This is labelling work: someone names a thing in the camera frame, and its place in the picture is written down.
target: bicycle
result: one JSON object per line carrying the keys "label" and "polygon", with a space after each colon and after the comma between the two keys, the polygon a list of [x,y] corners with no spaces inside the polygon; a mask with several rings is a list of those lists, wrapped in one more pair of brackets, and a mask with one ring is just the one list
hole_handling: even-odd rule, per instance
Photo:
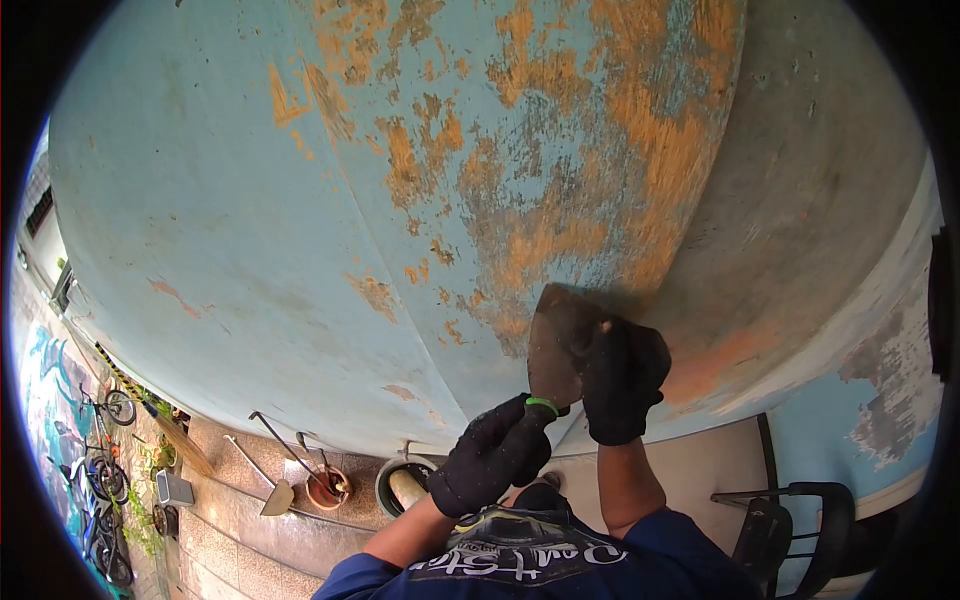
{"label": "bicycle", "polygon": [[107,395],[104,396],[104,401],[97,402],[84,390],[84,384],[81,383],[80,395],[83,397],[80,405],[81,412],[83,412],[85,406],[92,406],[98,417],[100,417],[102,412],[106,411],[110,420],[123,426],[132,425],[136,420],[136,405],[133,404],[133,401],[130,400],[130,397],[127,396],[126,393],[120,390],[107,392]]}
{"label": "bicycle", "polygon": [[[104,423],[101,412],[105,410],[106,407],[107,414],[114,422],[118,424],[130,424],[136,420],[136,409],[133,407],[130,397],[119,390],[113,390],[107,393],[105,401],[99,403],[94,401],[93,398],[90,397],[90,394],[84,390],[83,384],[80,385],[80,393],[84,398],[80,406],[81,415],[83,414],[85,406],[92,406],[94,408],[94,436],[96,437],[97,444],[107,443],[107,447],[103,447],[102,445],[88,444],[86,439],[84,439],[84,456],[86,456],[90,450],[100,451],[100,456],[93,457],[89,463],[86,464],[86,475],[90,479],[93,492],[101,499],[112,500],[118,505],[126,504],[130,497],[130,479],[127,477],[127,473],[123,468],[117,465],[116,460],[120,456],[120,446],[117,445],[109,433],[107,433],[107,426]],[[125,400],[118,399],[116,395],[125,398]],[[129,419],[121,417],[121,415],[126,412],[124,409],[121,409],[124,412],[120,412],[111,408],[111,406],[118,404],[129,405],[129,412],[132,413]]]}

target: motorcycle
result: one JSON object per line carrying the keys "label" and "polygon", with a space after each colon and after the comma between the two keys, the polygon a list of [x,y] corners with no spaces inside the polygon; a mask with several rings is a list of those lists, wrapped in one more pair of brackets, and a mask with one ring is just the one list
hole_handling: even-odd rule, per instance
{"label": "motorcycle", "polygon": [[[50,456],[47,460],[56,464]],[[133,584],[133,569],[118,547],[119,536],[122,535],[118,531],[120,519],[117,518],[113,502],[98,492],[95,482],[99,482],[99,477],[88,471],[86,456],[79,457],[70,467],[57,467],[66,480],[71,497],[78,502],[84,515],[81,551],[84,560],[92,561],[97,571],[112,585],[128,588]],[[80,489],[79,500],[74,494],[77,488]]]}

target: chair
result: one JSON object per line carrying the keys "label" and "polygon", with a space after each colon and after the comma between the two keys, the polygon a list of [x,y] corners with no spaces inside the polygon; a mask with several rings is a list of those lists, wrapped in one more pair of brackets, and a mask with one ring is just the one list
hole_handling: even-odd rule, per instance
{"label": "chair", "polygon": [[[794,536],[789,511],[773,501],[781,495],[820,496],[823,500],[820,531]],[[746,498],[752,498],[750,503],[741,501]],[[853,494],[847,486],[839,483],[795,482],[777,490],[715,493],[710,500],[746,509],[747,517],[740,529],[733,559],[746,566],[761,583],[767,584],[767,598],[778,600],[806,600],[823,589],[843,560],[856,519]],[[818,538],[813,552],[788,554],[793,540],[807,538]],[[777,596],[776,577],[783,561],[800,558],[809,558],[810,565],[797,590]]]}

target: bicycle wheel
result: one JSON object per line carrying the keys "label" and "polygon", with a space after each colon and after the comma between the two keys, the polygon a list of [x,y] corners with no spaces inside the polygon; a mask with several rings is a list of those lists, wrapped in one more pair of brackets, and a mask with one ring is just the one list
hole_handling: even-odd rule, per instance
{"label": "bicycle wheel", "polygon": [[97,497],[110,500],[112,496],[118,505],[127,503],[130,497],[130,479],[119,465],[111,465],[104,457],[97,456],[90,461],[89,467],[90,482]]}
{"label": "bicycle wheel", "polygon": [[110,420],[118,425],[130,425],[136,420],[136,407],[133,401],[120,390],[107,392],[107,398],[102,406],[107,409]]}

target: black glove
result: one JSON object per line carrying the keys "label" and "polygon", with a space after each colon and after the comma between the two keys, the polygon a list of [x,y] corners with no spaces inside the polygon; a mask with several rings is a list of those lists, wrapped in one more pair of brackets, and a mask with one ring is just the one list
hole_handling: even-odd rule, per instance
{"label": "black glove", "polygon": [[629,444],[647,429],[647,411],[663,400],[670,351],[660,333],[612,317],[577,348],[590,436],[600,445]]}
{"label": "black glove", "polygon": [[544,406],[527,407],[528,397],[521,394],[471,421],[444,465],[430,474],[427,488],[441,513],[478,513],[510,484],[529,484],[550,460],[543,427],[556,416]]}

